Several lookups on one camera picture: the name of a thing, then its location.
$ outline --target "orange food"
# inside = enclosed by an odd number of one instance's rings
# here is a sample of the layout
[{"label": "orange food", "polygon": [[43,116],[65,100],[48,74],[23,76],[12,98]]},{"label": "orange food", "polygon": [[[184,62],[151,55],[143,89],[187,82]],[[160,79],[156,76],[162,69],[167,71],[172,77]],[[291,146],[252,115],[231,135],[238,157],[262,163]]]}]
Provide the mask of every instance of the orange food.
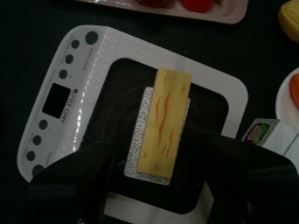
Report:
[{"label": "orange food", "polygon": [[294,104],[299,108],[299,73],[290,80],[290,94],[294,99]]}]

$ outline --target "black object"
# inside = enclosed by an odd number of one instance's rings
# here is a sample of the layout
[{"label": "black object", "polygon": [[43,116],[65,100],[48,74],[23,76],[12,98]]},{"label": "black object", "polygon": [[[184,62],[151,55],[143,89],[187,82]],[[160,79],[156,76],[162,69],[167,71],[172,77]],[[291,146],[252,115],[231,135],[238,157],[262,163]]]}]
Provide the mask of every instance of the black object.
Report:
[{"label": "black object", "polygon": [[118,141],[98,140],[35,176],[20,223],[102,223],[116,148]]},{"label": "black object", "polygon": [[[210,224],[299,223],[299,178],[287,158],[194,126],[183,138],[200,149],[199,174],[215,199]],[[36,175],[23,223],[102,223],[118,150],[115,138],[98,141]]]}]

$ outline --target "white plate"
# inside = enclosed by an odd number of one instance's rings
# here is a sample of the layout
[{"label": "white plate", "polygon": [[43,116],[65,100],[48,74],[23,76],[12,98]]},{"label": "white plate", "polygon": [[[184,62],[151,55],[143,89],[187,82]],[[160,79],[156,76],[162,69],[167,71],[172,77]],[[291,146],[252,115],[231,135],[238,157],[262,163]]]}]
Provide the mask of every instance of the white plate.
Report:
[{"label": "white plate", "polygon": [[278,90],[275,99],[275,116],[299,133],[299,109],[295,106],[288,88],[290,80],[295,74],[299,74],[299,68],[287,75]]},{"label": "white plate", "polygon": [[235,24],[246,16],[248,0],[222,0],[215,3],[207,13],[196,13],[186,10],[179,0],[172,0],[163,8],[151,8],[143,6],[136,0],[75,0],[89,4],[100,4],[116,7],[124,10],[142,11],[147,13],[174,16],[179,18],[194,18],[219,22],[223,24]]}]

